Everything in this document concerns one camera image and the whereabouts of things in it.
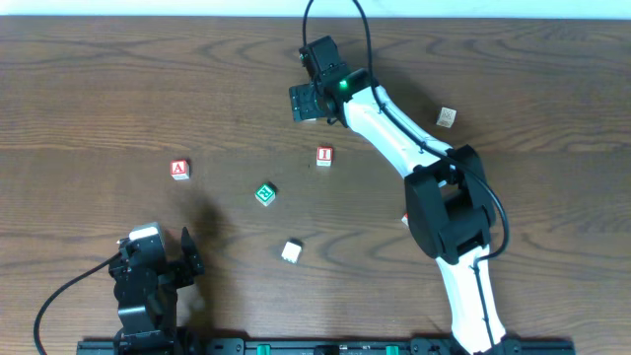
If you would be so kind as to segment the red letter I block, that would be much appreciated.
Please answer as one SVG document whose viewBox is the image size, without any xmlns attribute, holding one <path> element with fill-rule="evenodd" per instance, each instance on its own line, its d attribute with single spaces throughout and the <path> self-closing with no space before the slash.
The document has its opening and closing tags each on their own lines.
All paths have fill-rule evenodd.
<svg viewBox="0 0 631 355">
<path fill-rule="evenodd" d="M 316 149 L 316 164 L 320 167 L 330 167 L 333 160 L 333 148 L 318 146 Z"/>
</svg>

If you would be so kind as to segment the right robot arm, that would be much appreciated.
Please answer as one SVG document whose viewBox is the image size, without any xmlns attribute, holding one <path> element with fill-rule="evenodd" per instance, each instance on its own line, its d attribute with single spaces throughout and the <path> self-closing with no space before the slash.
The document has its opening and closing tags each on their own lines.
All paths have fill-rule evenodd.
<svg viewBox="0 0 631 355">
<path fill-rule="evenodd" d="M 509 228 L 477 153 L 420 128 L 364 69 L 316 75 L 289 90 L 297 121 L 338 120 L 368 140 L 403 179 L 408 228 L 440 269 L 452 312 L 452 336 L 468 354 L 498 351 L 507 334 L 495 306 L 488 263 L 495 222 Z"/>
</svg>

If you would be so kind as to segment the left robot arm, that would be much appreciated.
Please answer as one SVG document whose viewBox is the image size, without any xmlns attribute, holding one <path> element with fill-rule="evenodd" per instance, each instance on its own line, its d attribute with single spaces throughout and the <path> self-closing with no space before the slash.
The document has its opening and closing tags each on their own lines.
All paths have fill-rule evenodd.
<svg viewBox="0 0 631 355">
<path fill-rule="evenodd" d="M 181 230 L 181 255 L 167 260 L 159 224 L 136 227 L 119 242 L 119 256 L 108 267 L 122 323 L 116 354 L 201 354 L 196 335 L 176 324 L 177 290 L 194 284 L 205 271 L 187 229 Z"/>
</svg>

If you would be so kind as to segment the red letter A block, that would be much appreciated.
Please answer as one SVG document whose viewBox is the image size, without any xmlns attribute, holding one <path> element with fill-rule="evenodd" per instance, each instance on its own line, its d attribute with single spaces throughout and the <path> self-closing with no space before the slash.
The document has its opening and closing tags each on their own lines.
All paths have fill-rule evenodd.
<svg viewBox="0 0 631 355">
<path fill-rule="evenodd" d="M 175 180 L 190 179 L 190 168 L 187 160 L 171 161 L 170 173 Z"/>
</svg>

